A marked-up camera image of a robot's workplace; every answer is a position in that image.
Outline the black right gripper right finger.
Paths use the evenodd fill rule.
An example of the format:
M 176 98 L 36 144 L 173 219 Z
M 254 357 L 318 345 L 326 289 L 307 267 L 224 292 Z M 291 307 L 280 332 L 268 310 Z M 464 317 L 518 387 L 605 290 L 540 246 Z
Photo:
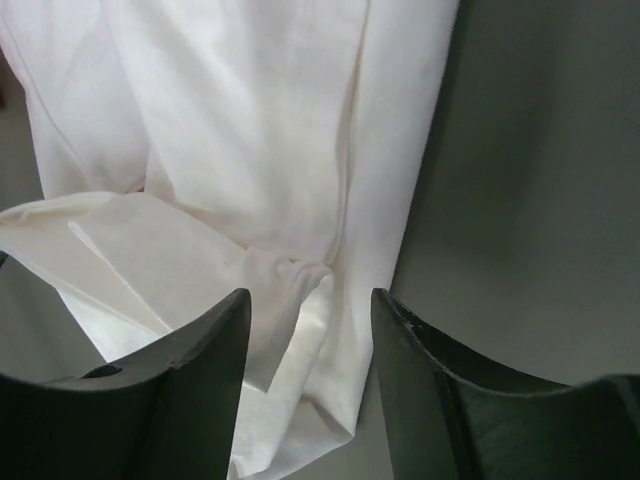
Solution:
M 635 479 L 639 379 L 567 386 L 509 368 L 421 320 L 384 289 L 371 325 L 398 479 Z

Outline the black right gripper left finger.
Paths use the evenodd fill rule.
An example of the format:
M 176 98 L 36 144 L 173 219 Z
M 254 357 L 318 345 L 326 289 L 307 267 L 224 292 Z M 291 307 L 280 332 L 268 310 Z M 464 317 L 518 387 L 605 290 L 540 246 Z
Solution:
M 1 379 L 5 479 L 223 479 L 251 326 L 238 289 L 84 376 Z

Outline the white t-shirt with red print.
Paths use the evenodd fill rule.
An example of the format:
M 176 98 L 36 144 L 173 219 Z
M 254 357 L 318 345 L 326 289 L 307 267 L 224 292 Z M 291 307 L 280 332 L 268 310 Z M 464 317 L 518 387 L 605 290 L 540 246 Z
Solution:
M 1 247 L 115 360 L 252 297 L 231 479 L 351 441 L 454 1 L 5 1 L 44 197 Z

